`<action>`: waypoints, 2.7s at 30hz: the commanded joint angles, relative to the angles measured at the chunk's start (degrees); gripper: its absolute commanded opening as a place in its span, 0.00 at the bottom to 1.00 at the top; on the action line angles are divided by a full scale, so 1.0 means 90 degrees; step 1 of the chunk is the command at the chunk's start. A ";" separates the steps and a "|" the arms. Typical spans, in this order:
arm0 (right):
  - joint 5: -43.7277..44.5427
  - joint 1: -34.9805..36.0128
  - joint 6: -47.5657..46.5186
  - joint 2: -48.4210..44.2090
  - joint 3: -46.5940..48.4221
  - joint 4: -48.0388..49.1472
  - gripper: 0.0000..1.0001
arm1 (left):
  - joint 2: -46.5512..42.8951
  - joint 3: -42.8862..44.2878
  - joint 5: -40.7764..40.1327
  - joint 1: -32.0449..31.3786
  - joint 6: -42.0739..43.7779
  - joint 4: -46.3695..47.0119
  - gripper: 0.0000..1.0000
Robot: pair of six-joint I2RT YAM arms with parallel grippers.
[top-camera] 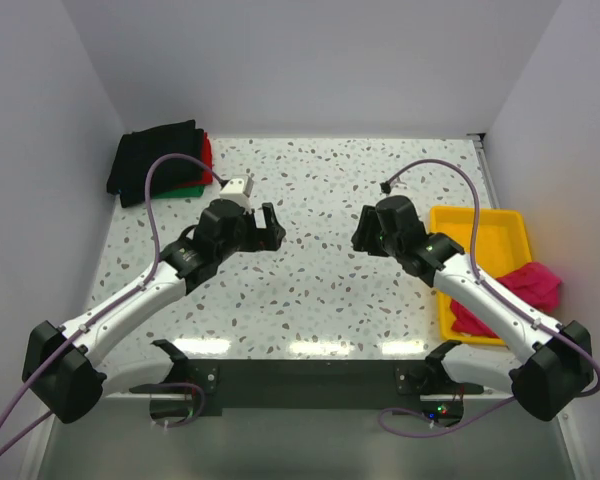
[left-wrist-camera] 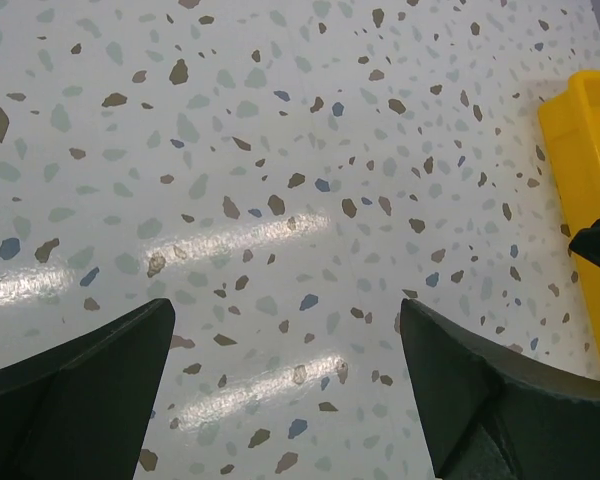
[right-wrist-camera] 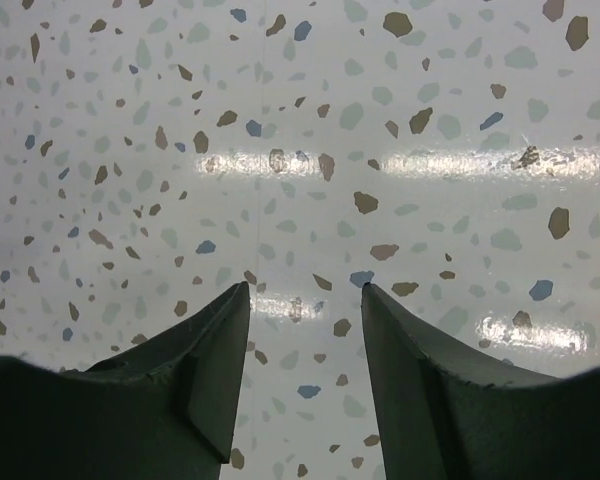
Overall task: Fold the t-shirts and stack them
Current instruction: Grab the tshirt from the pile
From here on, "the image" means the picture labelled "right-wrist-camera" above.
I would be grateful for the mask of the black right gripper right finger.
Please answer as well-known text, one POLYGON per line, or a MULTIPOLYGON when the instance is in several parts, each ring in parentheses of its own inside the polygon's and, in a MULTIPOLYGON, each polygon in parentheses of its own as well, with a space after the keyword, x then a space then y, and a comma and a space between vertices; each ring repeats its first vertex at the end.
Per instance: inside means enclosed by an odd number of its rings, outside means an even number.
POLYGON ((600 367, 559 379, 481 353, 375 284, 361 316, 390 479, 600 479, 600 367))

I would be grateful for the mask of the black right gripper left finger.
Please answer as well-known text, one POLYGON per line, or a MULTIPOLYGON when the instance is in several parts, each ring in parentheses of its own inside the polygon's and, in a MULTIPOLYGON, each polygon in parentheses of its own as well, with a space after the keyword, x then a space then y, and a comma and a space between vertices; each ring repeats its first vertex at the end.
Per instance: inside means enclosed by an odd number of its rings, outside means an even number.
POLYGON ((237 283, 91 368, 0 356, 0 479, 216 479, 232 450, 250 323, 237 283))

